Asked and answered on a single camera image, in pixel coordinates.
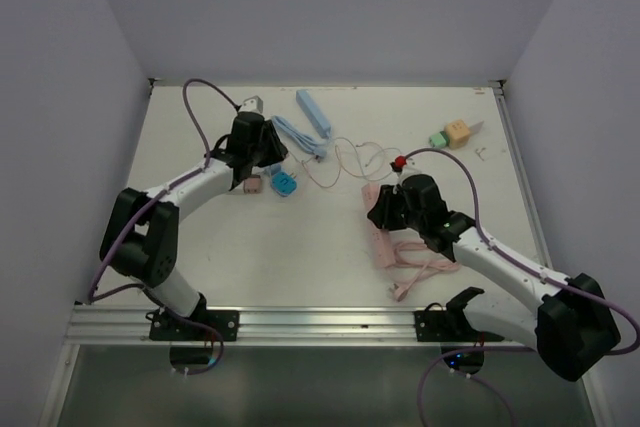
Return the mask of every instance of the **gray wall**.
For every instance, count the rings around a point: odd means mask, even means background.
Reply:
[[[106,0],[0,0],[0,424],[34,425],[146,109]]]
[[[554,0],[507,84],[555,266],[597,277],[636,318],[639,77],[640,0]],[[615,425],[637,425],[638,354],[602,365]]]
[[[109,0],[150,75],[218,81],[506,78],[551,0]]]

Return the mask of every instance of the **white table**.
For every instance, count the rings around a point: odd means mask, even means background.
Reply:
[[[282,115],[299,129],[316,135],[295,102],[295,87],[229,87],[241,102],[259,95],[265,115]],[[484,127],[456,155],[471,170],[479,190],[483,225],[507,245],[536,259],[533,233],[512,163],[493,91],[462,87],[311,87],[309,91],[333,125],[334,136],[354,143],[375,141],[408,152],[427,145],[430,134],[457,118],[481,118]],[[233,110],[213,90],[189,91],[196,116],[211,144],[231,127]],[[305,154],[287,138],[298,158]],[[342,142],[345,153],[348,146]],[[375,149],[363,150],[367,157]],[[158,185],[197,163],[203,147],[182,104],[179,87],[157,87],[140,137],[129,185]],[[469,186],[459,168],[434,154],[416,157],[416,167],[433,175],[451,209],[472,214]],[[357,171],[353,156],[345,162]],[[209,202],[180,226],[178,268],[209,305],[240,307],[392,307],[390,281],[376,270],[367,236],[360,189],[366,183],[341,176],[330,190],[297,173],[298,191],[280,198],[266,188],[259,195],[232,192]],[[309,167],[324,183],[335,178],[333,153]],[[412,232],[395,238],[417,238]],[[111,271],[100,291],[127,282]],[[424,307],[446,302],[469,286],[488,293],[498,287],[468,268],[437,275],[418,284],[402,303]],[[128,291],[102,302],[106,306],[148,305]]]

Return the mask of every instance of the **blue cable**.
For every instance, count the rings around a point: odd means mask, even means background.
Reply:
[[[298,146],[307,154],[315,155],[320,159],[324,159],[327,156],[326,145],[330,140],[327,142],[320,142],[309,134],[303,134],[296,129],[291,122],[279,115],[274,115],[271,117],[271,120],[273,121],[273,125],[276,129],[280,130],[283,134],[298,144]]]

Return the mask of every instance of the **green block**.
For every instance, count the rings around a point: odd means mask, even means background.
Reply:
[[[449,136],[444,132],[438,132],[429,137],[429,145],[434,149],[444,149],[449,145]]]

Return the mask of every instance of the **gray floor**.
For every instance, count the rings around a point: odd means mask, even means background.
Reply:
[[[416,386],[436,349],[230,346],[213,371],[170,374],[166,347],[83,347],[61,427],[419,426]],[[594,425],[581,383],[534,354],[488,354],[479,374],[512,404],[520,426]],[[436,369],[430,427],[508,426],[483,387]]]

